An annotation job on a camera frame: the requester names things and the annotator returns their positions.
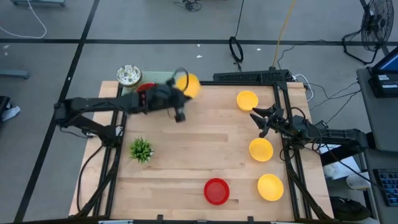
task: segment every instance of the yellow bowl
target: yellow bowl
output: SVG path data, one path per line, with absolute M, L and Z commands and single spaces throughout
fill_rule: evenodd
M 264 199 L 274 202 L 284 194 L 282 181 L 274 174 L 264 174 L 257 183 L 257 189 Z
M 236 97 L 238 107 L 243 111 L 251 111 L 259 104 L 259 98 L 249 90 L 242 91 Z
M 249 152 L 253 159 L 260 162 L 265 162 L 272 157 L 274 153 L 274 148 L 268 140 L 263 138 L 256 138 L 250 142 Z
M 189 78 L 188 87 L 184 91 L 184 95 L 194 98 L 197 96 L 197 94 L 199 93 L 199 91 L 201 89 L 200 82 L 199 82 L 198 77 L 192 73 L 189 73 L 188 78 Z M 175 84 L 175 86 L 181 91 L 183 91 L 185 89 L 186 85 L 187 85 L 187 76 L 186 75 L 182 75 L 180 78 L 178 78 L 178 80 L 176 81 L 176 84 Z

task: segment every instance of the small potted plant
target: small potted plant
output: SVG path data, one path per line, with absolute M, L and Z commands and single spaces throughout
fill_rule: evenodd
M 130 158 L 137 159 L 140 163 L 148 162 L 154 154 L 151 143 L 142 138 L 137 138 L 130 144 Z

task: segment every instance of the concrete floor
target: concrete floor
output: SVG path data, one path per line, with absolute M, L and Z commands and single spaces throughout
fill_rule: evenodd
M 69 0 L 66 8 L 35 4 L 37 15 L 48 29 L 45 38 L 79 39 L 93 2 Z M 194 13 L 172 2 L 100 0 L 88 38 L 226 40 L 235 33 L 240 0 L 202 1 L 202 10 Z M 238 38 L 276 40 L 289 4 L 288 0 L 246 1 Z M 296 3 L 283 39 L 338 41 L 360 28 L 362 14 L 359 0 L 301 0 Z M 26 6 L 15 7 L 9 1 L 0 2 L 0 26 L 22 35 L 42 33 Z M 0 31 L 0 39 L 10 38 L 13 37 Z M 390 41 L 398 41 L 398 29 L 393 29 Z M 28 80 L 0 78 L 0 95 L 10 96 L 22 110 L 0 129 L 0 171 L 4 176 L 0 182 L 0 223 L 14 220 L 76 47 L 77 44 L 0 42 L 0 68 L 28 70 L 31 74 Z M 282 45 L 280 53 L 289 47 Z M 349 49 L 360 57 L 372 55 L 362 47 Z M 267 70 L 271 66 L 274 45 L 243 45 L 243 50 L 243 71 Z M 211 80 L 214 73 L 237 70 L 225 44 L 85 44 L 68 97 L 98 96 L 101 82 L 114 80 L 116 70 L 131 63 L 144 71 L 185 67 L 201 80 Z M 301 73 L 310 82 L 324 86 L 330 94 L 355 82 L 356 69 L 364 67 L 347 57 L 342 46 L 297 46 L 285 54 L 281 65 L 294 75 Z M 310 107 L 325 99 L 321 89 L 314 89 Z M 346 93 L 358 89 L 356 85 Z M 313 122 L 328 120 L 345 101 L 346 98 L 329 101 L 313 110 Z M 353 97 L 330 127 L 370 130 L 360 94 Z M 55 131 L 25 221 L 67 217 L 84 149 L 83 139 Z

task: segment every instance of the wooden table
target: wooden table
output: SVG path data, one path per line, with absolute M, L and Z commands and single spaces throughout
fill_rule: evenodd
M 116 96 L 117 86 L 117 82 L 103 82 L 99 97 Z M 280 135 L 269 131 L 266 136 L 274 147 L 272 159 L 255 161 L 248 146 L 260 130 L 249 113 L 239 110 L 236 104 L 236 95 L 240 91 L 251 90 L 259 97 L 258 107 L 268 108 L 275 102 L 272 87 L 202 87 L 199 96 L 186 105 L 187 120 L 184 123 L 175 123 L 166 111 L 129 116 L 111 218 L 154 220 L 158 214 L 163 214 L 165 220 L 244 221 L 253 216 L 255 221 L 294 221 L 287 172 L 279 158 Z M 288 83 L 288 87 L 290 104 L 301 108 L 309 118 L 302 83 Z M 95 113 L 93 119 L 109 124 L 111 115 L 112 112 Z M 153 144 L 155 153 L 146 164 L 129 158 L 129 145 L 138 137 Z M 83 162 L 99 145 L 98 138 L 88 140 Z M 86 167 L 82 177 L 81 206 L 98 186 L 103 155 L 102 150 Z M 304 149 L 301 156 L 308 191 L 332 217 L 319 155 Z M 275 174 L 284 183 L 280 200 L 268 202 L 259 195 L 257 180 L 263 174 Z M 231 191 L 229 200 L 220 206 L 209 204 L 203 196 L 206 181 L 214 177 L 227 181 Z M 77 212 L 75 199 L 76 194 L 70 214 Z M 297 200 L 300 215 L 304 217 L 301 197 Z

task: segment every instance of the red object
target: red object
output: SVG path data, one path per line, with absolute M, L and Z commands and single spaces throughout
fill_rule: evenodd
M 205 198 L 213 205 L 222 205 L 229 198 L 228 184 L 220 178 L 210 179 L 205 184 Z
M 145 84 L 139 86 L 136 91 L 149 90 L 153 86 L 155 86 L 155 83 L 145 83 Z

